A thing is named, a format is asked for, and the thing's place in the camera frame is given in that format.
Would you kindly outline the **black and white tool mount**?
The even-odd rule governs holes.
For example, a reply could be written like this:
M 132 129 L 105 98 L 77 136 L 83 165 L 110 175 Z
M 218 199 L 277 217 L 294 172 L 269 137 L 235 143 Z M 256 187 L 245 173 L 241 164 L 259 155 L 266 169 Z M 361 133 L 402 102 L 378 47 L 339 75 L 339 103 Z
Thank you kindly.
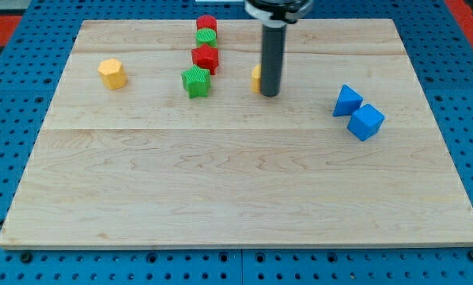
M 313 8 L 313 0 L 244 0 L 245 11 L 267 27 L 296 24 Z

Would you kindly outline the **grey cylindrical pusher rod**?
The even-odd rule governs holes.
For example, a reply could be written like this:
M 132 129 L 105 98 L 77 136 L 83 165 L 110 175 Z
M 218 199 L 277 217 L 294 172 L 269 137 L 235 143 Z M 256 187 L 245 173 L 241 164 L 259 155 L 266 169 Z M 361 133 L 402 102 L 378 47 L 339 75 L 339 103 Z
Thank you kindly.
M 260 92 L 266 97 L 280 93 L 286 30 L 286 25 L 262 28 Z

